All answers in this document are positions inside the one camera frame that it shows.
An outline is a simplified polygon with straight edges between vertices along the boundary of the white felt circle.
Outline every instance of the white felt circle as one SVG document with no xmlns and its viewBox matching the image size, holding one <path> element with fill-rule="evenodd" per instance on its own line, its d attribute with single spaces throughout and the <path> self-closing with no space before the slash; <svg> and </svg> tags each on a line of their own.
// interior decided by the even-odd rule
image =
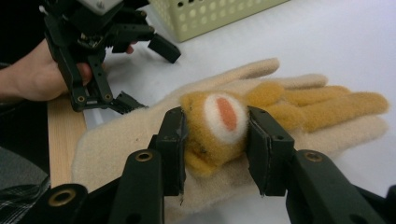
<svg viewBox="0 0 396 224">
<path fill-rule="evenodd" d="M 229 105 L 227 109 L 233 111 L 231 113 L 235 116 L 236 123 L 232 129 L 227 126 L 222 118 L 219 100 L 226 100 L 227 105 Z M 229 94 L 214 93 L 209 95 L 205 100 L 204 113 L 210 132 L 223 143 L 233 144 L 247 132 L 248 115 L 246 107 Z"/>
</svg>

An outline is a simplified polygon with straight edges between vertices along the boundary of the beige glove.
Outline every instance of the beige glove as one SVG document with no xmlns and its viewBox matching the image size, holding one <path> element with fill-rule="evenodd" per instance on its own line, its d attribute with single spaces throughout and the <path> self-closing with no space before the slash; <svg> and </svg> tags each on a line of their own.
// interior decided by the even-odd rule
<svg viewBox="0 0 396 224">
<path fill-rule="evenodd" d="M 151 108 L 136 109 L 85 133 L 78 142 L 72 164 L 72 181 L 92 191 L 119 177 L 127 157 L 148 147 L 166 111 L 179 106 L 180 96 L 191 91 L 215 89 L 238 79 L 263 77 L 278 67 L 277 59 L 263 60 L 206 78 L 173 91 Z"/>
<path fill-rule="evenodd" d="M 73 182 L 97 189 L 120 176 L 128 155 L 147 148 L 151 136 L 158 132 L 164 113 L 179 106 L 179 98 L 192 91 L 226 90 L 247 94 L 266 79 L 261 77 L 274 72 L 276 59 L 248 64 L 224 74 L 192 83 L 172 92 L 149 109 L 138 109 L 119 119 L 84 134 L 78 143 L 73 162 Z M 285 88 L 322 87 L 327 79 L 320 75 L 275 79 Z M 364 127 L 367 132 L 355 132 Z M 310 148 L 322 152 L 337 151 L 376 138 L 387 129 L 386 123 L 375 116 L 364 116 L 313 133 L 300 130 L 291 132 L 296 148 Z M 184 202 L 178 197 L 165 198 L 166 223 L 172 223 L 187 214 L 201 211 L 213 203 L 236 194 L 255 189 L 248 173 L 245 157 L 224 163 L 210 178 L 187 172 Z"/>
</svg>

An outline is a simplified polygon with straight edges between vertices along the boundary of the metal screw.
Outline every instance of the metal screw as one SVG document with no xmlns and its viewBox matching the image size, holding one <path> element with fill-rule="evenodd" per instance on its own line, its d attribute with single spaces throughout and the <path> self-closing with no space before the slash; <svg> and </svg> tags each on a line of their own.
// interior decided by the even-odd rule
<svg viewBox="0 0 396 224">
<path fill-rule="evenodd" d="M 323 158 L 316 152 L 305 152 L 304 156 L 309 161 L 323 161 Z"/>
</svg>

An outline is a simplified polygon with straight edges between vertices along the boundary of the yellow glove finger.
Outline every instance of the yellow glove finger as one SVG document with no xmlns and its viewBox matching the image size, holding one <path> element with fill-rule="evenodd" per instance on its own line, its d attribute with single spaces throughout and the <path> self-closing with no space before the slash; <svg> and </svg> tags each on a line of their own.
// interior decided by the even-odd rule
<svg viewBox="0 0 396 224">
<path fill-rule="evenodd" d="M 297 105 L 305 106 L 327 101 L 349 94 L 350 90 L 342 86 L 326 86 L 307 90 L 285 91 L 284 100 Z"/>
<path fill-rule="evenodd" d="M 260 107 L 267 111 L 285 130 L 294 130 L 305 122 L 304 113 L 294 105 L 279 104 Z"/>
<path fill-rule="evenodd" d="M 302 112 L 305 114 L 303 129 L 310 133 L 349 119 L 384 113 L 388 107 L 388 101 L 378 93 L 351 93 L 319 104 L 302 107 Z"/>
<path fill-rule="evenodd" d="M 263 82 L 248 93 L 245 98 L 249 105 L 264 107 L 275 104 L 284 92 L 285 89 L 275 82 Z"/>
</svg>

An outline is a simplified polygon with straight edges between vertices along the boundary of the plaid sleeve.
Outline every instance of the plaid sleeve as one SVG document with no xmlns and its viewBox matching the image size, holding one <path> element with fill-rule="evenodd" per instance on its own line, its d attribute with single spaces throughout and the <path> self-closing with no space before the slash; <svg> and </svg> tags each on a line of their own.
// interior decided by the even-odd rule
<svg viewBox="0 0 396 224">
<path fill-rule="evenodd" d="M 50 188 L 47 177 L 40 185 L 21 185 L 0 190 L 0 224 L 18 223 Z"/>
</svg>

